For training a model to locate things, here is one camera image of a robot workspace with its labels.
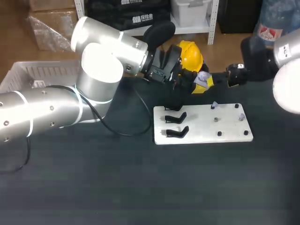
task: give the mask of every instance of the black hook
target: black hook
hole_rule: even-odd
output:
[[[165,116],[165,122],[181,124],[186,117],[187,117],[186,112],[184,112],[179,118],[173,116]]]
[[[189,132],[189,127],[186,126],[181,132],[175,130],[167,130],[167,137],[184,138]]]

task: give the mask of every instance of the helmet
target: helmet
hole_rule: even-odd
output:
[[[179,47],[182,48],[182,68],[199,72],[203,65],[203,56],[195,42],[181,41]]]

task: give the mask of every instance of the dark table surface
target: dark table surface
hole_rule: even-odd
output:
[[[149,107],[169,93],[136,82]],[[118,137],[100,123],[32,137],[20,172],[0,177],[0,224],[299,224],[300,116],[285,112],[272,81],[212,88],[186,105],[241,103],[254,134],[246,143],[155,145],[152,132]],[[122,81],[105,118],[134,132],[147,114]],[[0,146],[0,167],[18,165],[25,140]]]

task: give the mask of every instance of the white plastic board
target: white plastic board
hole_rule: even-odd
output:
[[[193,143],[228,143],[250,142],[253,135],[247,121],[239,120],[245,112],[241,104],[223,104],[215,109],[211,105],[186,105],[179,112],[166,111],[163,106],[154,107],[154,139],[156,144],[193,144]],[[166,123],[165,116],[180,117],[183,112],[187,117],[182,124]],[[166,130],[182,131],[189,126],[189,132],[184,138],[167,137]]]

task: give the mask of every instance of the white storage box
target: white storage box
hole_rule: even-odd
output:
[[[181,27],[202,25],[211,0],[171,0],[172,15]]]

